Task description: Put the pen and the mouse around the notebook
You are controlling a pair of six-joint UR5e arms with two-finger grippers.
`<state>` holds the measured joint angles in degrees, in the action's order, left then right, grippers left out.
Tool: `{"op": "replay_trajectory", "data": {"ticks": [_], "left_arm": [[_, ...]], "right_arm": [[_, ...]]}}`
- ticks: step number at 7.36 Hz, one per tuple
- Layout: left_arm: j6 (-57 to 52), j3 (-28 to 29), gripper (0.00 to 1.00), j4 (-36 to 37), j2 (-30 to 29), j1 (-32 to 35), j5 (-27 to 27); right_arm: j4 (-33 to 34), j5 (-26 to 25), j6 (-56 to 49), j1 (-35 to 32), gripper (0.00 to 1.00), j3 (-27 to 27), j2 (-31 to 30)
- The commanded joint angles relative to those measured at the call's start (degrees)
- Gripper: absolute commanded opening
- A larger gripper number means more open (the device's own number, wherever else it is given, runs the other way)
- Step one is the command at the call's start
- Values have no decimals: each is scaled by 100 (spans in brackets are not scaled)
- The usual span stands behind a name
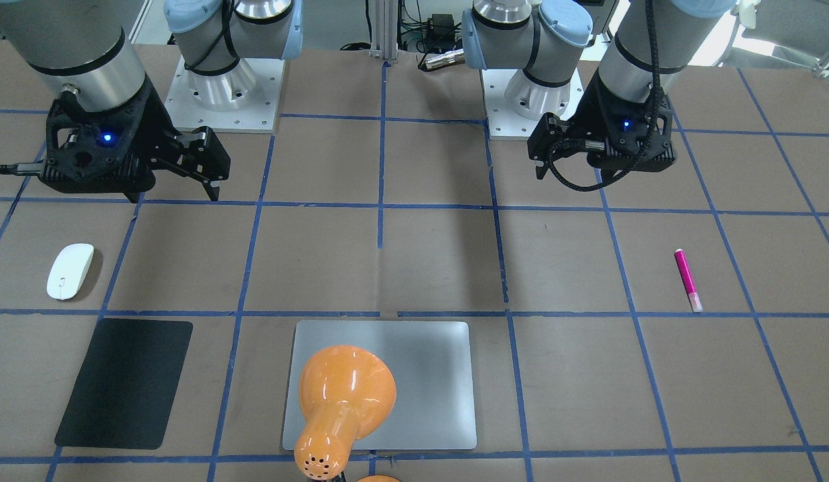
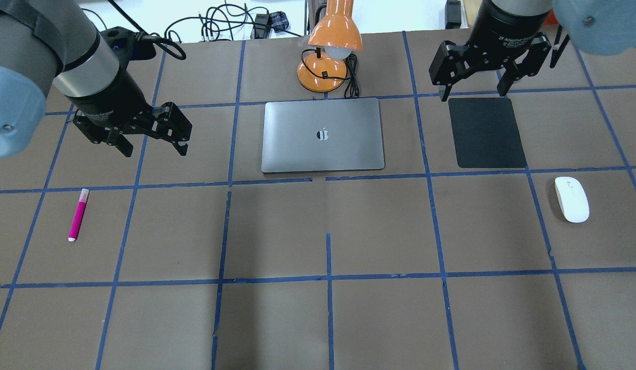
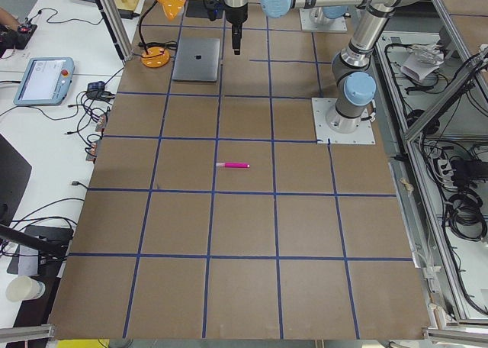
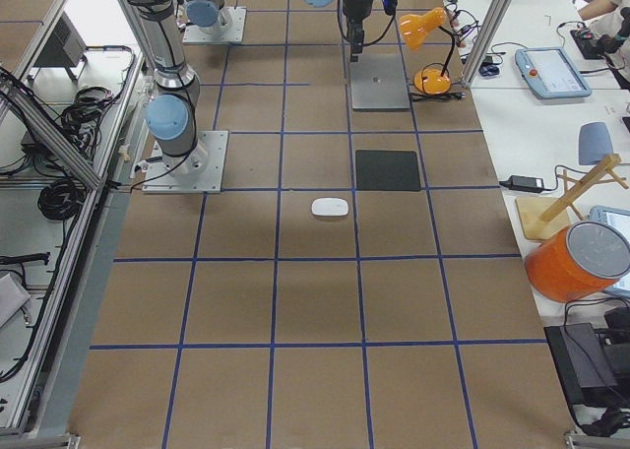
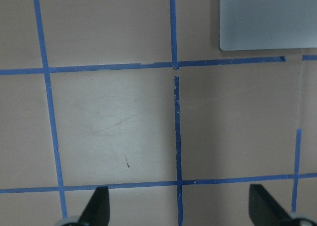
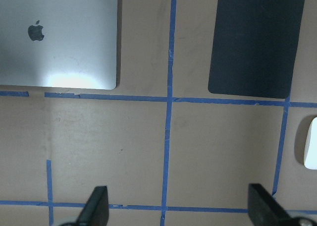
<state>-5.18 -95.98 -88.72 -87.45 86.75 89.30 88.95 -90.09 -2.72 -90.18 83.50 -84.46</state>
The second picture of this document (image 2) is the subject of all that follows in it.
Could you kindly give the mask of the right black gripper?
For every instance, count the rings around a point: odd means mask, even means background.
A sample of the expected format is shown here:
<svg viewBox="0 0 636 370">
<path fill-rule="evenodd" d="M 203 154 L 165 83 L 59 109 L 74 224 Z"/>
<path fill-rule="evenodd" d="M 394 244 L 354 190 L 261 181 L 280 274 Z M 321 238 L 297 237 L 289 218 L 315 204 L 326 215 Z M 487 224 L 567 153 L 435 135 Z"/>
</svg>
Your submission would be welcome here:
<svg viewBox="0 0 636 370">
<path fill-rule="evenodd" d="M 445 102 L 457 82 L 483 70 L 504 68 L 497 92 L 505 97 L 513 83 L 539 73 L 551 43 L 539 31 L 547 3 L 482 3 L 465 45 L 443 41 L 430 65 L 430 78 Z M 527 52 L 517 64 L 516 58 Z"/>
</svg>

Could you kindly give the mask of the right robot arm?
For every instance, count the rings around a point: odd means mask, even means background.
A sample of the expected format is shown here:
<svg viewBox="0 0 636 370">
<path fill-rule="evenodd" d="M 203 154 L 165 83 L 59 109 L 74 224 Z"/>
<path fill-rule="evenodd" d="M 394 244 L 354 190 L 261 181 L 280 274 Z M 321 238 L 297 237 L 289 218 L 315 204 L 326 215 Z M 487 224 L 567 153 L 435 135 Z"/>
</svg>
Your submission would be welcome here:
<svg viewBox="0 0 636 370">
<path fill-rule="evenodd" d="M 553 68 L 572 44 L 588 54 L 616 56 L 636 48 L 636 1 L 484 1 L 469 39 L 445 41 L 428 72 L 441 101 L 457 82 L 481 71 L 503 70 L 497 92 Z"/>
</svg>

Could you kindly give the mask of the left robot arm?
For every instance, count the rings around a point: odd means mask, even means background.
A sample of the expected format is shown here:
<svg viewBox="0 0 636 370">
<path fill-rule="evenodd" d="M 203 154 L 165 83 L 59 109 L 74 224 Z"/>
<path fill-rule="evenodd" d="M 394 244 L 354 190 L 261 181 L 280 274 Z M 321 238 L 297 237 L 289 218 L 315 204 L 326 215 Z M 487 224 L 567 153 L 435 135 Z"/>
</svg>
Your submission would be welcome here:
<svg viewBox="0 0 636 370">
<path fill-rule="evenodd" d="M 0 1 L 0 158 L 22 152 L 43 119 L 54 87 L 76 108 L 73 124 L 91 143 L 125 157 L 129 135 L 170 143 L 184 156 L 193 126 L 173 102 L 147 102 L 128 72 L 156 47 L 186 53 L 156 33 L 97 29 L 74 1 Z"/>
</svg>

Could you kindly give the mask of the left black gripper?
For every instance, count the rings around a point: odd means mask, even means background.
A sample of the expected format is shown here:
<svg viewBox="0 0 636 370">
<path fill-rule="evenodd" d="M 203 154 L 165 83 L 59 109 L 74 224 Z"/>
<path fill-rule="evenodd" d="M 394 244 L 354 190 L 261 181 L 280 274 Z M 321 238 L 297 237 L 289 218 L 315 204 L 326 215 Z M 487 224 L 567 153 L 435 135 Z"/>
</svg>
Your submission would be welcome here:
<svg viewBox="0 0 636 370">
<path fill-rule="evenodd" d="M 151 107 L 140 87 L 125 69 L 102 91 L 83 98 L 71 98 L 83 115 L 74 124 L 92 142 L 104 142 L 125 157 L 131 157 L 129 134 L 144 134 L 170 143 L 180 156 L 188 153 L 193 124 L 173 102 Z"/>
</svg>

